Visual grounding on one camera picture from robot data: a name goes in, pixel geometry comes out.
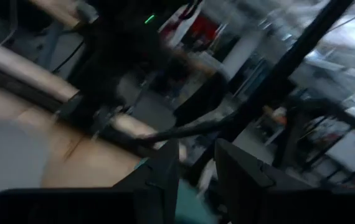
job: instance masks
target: black pole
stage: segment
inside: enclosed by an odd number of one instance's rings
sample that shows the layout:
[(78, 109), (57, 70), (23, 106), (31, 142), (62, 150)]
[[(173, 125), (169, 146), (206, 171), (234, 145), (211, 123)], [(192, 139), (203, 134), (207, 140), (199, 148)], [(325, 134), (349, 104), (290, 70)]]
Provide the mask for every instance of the black pole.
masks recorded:
[[(293, 47), (283, 55), (280, 61), (272, 68), (270, 75), (261, 83), (247, 102), (237, 110), (232, 125), (225, 127), (218, 135), (229, 142), (234, 139), (247, 127), (249, 122), (262, 113), (262, 106), (268, 103), (271, 97), (287, 96), (293, 90), (293, 85), (284, 85), (287, 78), (302, 63), (329, 31), (331, 26), (344, 14), (346, 9), (353, 3), (353, 0), (331, 0), (328, 5), (318, 14), (316, 19), (305, 29)], [(211, 145), (191, 167), (186, 179), (192, 185), (196, 185), (205, 165), (214, 155), (214, 145)]]
[(303, 135), (303, 127), (311, 120), (303, 111), (293, 109), (286, 114), (287, 125), (277, 140), (277, 149), (272, 166), (285, 170), (292, 165), (296, 145)]

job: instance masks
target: white pipe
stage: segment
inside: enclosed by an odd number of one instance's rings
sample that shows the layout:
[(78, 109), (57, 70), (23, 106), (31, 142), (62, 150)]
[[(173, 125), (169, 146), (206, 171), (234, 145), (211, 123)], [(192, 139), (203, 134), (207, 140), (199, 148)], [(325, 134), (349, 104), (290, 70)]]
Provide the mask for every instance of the white pipe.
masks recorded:
[[(312, 7), (291, 7), (288, 9), (289, 12), (294, 13), (298, 16), (314, 16), (324, 8), (329, 1), (323, 1)], [(355, 15), (355, 4), (352, 5), (347, 13), (347, 15)]]
[(337, 49), (349, 49), (355, 50), (355, 42), (348, 42), (346, 44), (340, 44), (332, 40), (322, 40), (319, 42), (320, 46), (335, 47)]
[(343, 65), (339, 65), (333, 62), (327, 62), (323, 59), (318, 59), (314, 57), (305, 58), (305, 62), (309, 65), (313, 65), (319, 68), (324, 68), (327, 70), (331, 70), (333, 72), (340, 72), (344, 75), (355, 77), (355, 68), (347, 68)]

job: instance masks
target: green light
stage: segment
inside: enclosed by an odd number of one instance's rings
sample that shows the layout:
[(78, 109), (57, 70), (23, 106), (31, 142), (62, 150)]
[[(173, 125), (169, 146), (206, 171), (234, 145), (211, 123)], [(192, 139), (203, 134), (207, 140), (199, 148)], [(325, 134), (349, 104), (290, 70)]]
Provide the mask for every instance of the green light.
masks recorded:
[(144, 22), (144, 24), (149, 23), (152, 19), (154, 19), (155, 15), (151, 15), (150, 17), (148, 17), (148, 19), (146, 20), (146, 22)]

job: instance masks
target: black metal bar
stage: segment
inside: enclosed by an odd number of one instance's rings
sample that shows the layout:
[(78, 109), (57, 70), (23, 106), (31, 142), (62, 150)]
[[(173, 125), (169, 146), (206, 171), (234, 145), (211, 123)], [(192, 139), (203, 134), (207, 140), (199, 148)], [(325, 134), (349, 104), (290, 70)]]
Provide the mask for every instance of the black metal bar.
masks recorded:
[(152, 157), (157, 151), (151, 146), (136, 144), (133, 137), (113, 128), (106, 128), (99, 137), (141, 158)]
[(347, 184), (349, 182), (353, 181), (353, 178), (355, 178), (355, 172), (353, 172), (349, 177), (345, 178), (343, 181), (341, 181), (341, 185)]
[(272, 166), (281, 170), (292, 165), (297, 142), (303, 134), (303, 127), (310, 121), (309, 116), (296, 109), (288, 111), (286, 117), (287, 126), (278, 140), (275, 158), (272, 162)]
[(333, 142), (329, 143), (326, 147), (319, 151), (312, 159), (306, 162), (301, 169), (301, 173), (304, 173), (312, 168), (313, 164), (321, 159), (337, 142), (339, 142), (346, 134), (343, 134), (341, 137), (335, 139)]
[[(237, 110), (233, 125), (225, 127), (218, 137), (230, 142), (244, 130), (247, 125), (262, 113), (262, 106), (271, 97), (287, 96), (291, 88), (280, 88), (279, 84), (284, 83), (287, 78), (301, 64), (329, 31), (331, 26), (345, 13), (346, 9), (353, 3), (353, 0), (331, 0), (328, 5), (318, 14), (316, 19), (306, 28), (303, 34), (295, 42), (293, 47), (283, 55), (280, 61), (272, 68), (270, 75), (264, 79), (261, 85)], [(192, 166), (186, 178), (192, 185), (196, 185), (201, 172), (207, 162), (212, 159), (214, 146), (211, 145), (200, 159)]]
[(337, 167), (330, 175), (328, 175), (325, 180), (330, 180), (332, 177), (334, 177), (339, 171), (341, 171), (341, 167)]
[(230, 114), (221, 121), (217, 122), (204, 122), (191, 127), (174, 128), (161, 133), (157, 133), (143, 138), (138, 138), (138, 144), (152, 144), (160, 141), (165, 141), (171, 138), (186, 138), (198, 134), (208, 134), (215, 131), (220, 131), (223, 127), (230, 125), (233, 121), (233, 115)]

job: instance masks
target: teal object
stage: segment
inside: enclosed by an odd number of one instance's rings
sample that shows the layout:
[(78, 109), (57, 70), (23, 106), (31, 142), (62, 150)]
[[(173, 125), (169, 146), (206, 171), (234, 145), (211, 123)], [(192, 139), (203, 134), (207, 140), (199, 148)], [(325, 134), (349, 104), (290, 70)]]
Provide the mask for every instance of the teal object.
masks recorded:
[[(144, 164), (148, 158), (142, 159), (135, 167)], [(177, 202), (175, 223), (178, 224), (213, 224), (217, 223), (216, 217), (212, 214), (205, 202), (197, 197), (197, 189), (191, 187), (184, 180), (179, 181), (177, 188)]]
[(155, 15), (151, 15), (150, 17), (148, 17), (148, 19), (144, 22), (144, 24), (149, 23), (151, 20), (153, 20), (155, 17)]

